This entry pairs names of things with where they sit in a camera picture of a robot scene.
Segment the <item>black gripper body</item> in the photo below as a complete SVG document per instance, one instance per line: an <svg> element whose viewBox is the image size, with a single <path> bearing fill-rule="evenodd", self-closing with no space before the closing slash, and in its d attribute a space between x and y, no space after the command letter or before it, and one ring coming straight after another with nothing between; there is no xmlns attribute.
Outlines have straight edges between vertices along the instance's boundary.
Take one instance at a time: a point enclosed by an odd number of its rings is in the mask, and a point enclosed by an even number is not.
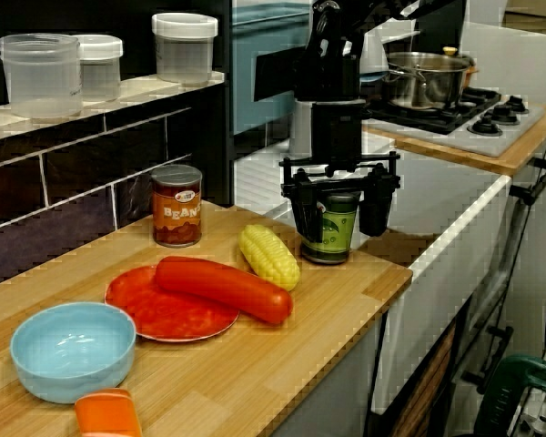
<svg viewBox="0 0 546 437"><path fill-rule="evenodd" d="M298 101L293 114L289 156L280 166L295 175L304 170L321 192L363 191L376 166L397 175L395 152L362 153L361 122L370 117L363 100L343 102Z"/></svg>

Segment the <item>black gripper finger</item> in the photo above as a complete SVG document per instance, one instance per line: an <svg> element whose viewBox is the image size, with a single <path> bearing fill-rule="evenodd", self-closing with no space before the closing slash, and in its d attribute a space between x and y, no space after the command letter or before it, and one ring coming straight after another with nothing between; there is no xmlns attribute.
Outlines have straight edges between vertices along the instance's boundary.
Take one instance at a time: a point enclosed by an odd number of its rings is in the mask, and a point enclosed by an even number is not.
<svg viewBox="0 0 546 437"><path fill-rule="evenodd" d="M321 242L323 212L318 206L318 187L304 170L295 175L283 171L282 196L291 203L298 233L309 242Z"/></svg>
<svg viewBox="0 0 546 437"><path fill-rule="evenodd" d="M376 166L362 181L359 230L369 237L379 237L386 230L391 201L400 187L400 177L390 174L383 166Z"/></svg>

